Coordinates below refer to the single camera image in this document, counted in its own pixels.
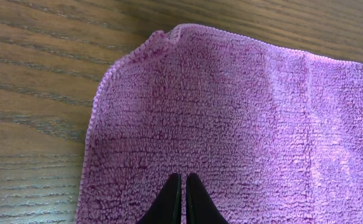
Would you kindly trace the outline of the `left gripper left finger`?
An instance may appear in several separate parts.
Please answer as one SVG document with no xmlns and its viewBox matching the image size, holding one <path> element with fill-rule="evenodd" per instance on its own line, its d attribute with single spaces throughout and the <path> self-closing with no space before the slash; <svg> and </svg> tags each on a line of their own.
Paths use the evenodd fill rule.
<svg viewBox="0 0 363 224">
<path fill-rule="evenodd" d="M 181 174 L 171 174 L 137 224 L 180 224 L 181 190 Z"/>
</svg>

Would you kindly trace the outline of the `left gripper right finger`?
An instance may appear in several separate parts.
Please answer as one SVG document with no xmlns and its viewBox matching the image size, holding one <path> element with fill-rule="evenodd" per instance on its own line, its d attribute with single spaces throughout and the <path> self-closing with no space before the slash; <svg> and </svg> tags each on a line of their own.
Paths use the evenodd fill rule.
<svg viewBox="0 0 363 224">
<path fill-rule="evenodd" d="M 196 173 L 186 181 L 186 217 L 187 224 L 228 224 Z"/>
</svg>

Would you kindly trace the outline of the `purple microfiber cloth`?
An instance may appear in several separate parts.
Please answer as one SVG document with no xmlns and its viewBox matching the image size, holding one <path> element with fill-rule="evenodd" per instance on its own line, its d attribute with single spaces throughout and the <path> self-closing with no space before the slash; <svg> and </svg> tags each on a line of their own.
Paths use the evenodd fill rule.
<svg viewBox="0 0 363 224">
<path fill-rule="evenodd" d="M 104 74 L 77 223 L 135 223 L 195 172 L 230 223 L 363 223 L 363 64 L 197 24 Z"/>
</svg>

